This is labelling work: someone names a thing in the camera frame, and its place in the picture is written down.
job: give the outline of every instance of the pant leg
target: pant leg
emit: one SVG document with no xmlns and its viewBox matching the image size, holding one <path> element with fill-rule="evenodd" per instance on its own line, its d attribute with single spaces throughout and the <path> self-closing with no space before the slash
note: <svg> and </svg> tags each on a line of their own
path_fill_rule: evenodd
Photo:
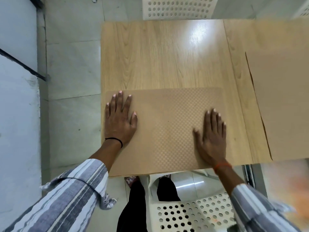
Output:
<svg viewBox="0 0 309 232">
<path fill-rule="evenodd" d="M 166 202 L 180 201 L 174 183 L 172 182 L 171 179 L 167 177 L 159 179 L 157 195 L 159 201 L 166 201 Z"/>
<path fill-rule="evenodd" d="M 145 190 L 140 181 L 131 186 L 129 202 L 123 209 L 117 225 L 117 232 L 147 232 Z"/>
</svg>

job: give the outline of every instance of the striped sleeve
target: striped sleeve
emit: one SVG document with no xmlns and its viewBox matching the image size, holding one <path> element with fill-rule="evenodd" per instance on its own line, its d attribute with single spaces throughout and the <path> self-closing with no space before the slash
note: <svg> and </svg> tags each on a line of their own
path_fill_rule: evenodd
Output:
<svg viewBox="0 0 309 232">
<path fill-rule="evenodd" d="M 241 231 L 300 232 L 278 207 L 251 186 L 236 186 L 230 199 Z"/>
<path fill-rule="evenodd" d="M 49 193 L 4 231 L 85 231 L 96 204 L 107 210 L 116 203 L 105 192 L 107 179 L 101 161 L 84 161 L 42 186 Z"/>
</svg>

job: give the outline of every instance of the black wristband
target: black wristband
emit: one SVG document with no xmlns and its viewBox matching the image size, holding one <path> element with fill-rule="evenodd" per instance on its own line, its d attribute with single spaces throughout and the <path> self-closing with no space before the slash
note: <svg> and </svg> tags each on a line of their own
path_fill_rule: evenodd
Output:
<svg viewBox="0 0 309 232">
<path fill-rule="evenodd" d="M 121 141 L 120 139 L 118 139 L 118 138 L 106 138 L 105 140 L 107 140 L 107 139 L 114 139 L 114 140 L 118 140 L 118 141 L 121 143 L 121 148 L 123 147 L 122 141 Z"/>
</svg>

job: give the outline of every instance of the red thread bracelet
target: red thread bracelet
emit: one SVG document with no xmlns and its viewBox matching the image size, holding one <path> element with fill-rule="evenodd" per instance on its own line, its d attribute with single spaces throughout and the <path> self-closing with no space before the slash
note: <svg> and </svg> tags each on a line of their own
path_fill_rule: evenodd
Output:
<svg viewBox="0 0 309 232">
<path fill-rule="evenodd" d="M 232 165 L 230 165 L 230 163 L 220 163 L 217 164 L 213 167 L 215 174 L 217 174 L 217 170 L 218 168 L 220 168 L 221 166 L 229 166 L 230 168 L 232 167 Z"/>
</svg>

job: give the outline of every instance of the person's left hand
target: person's left hand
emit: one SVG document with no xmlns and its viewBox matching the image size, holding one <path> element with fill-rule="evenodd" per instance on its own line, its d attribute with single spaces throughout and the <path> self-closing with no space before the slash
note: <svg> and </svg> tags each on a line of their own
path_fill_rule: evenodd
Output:
<svg viewBox="0 0 309 232">
<path fill-rule="evenodd" d="M 133 112 L 130 121 L 129 109 L 132 96 L 129 95 L 122 109 L 123 92 L 119 91 L 118 95 L 114 94 L 111 102 L 105 106 L 105 138 L 117 138 L 122 141 L 123 145 L 127 144 L 133 137 L 137 128 L 137 115 Z"/>
</svg>

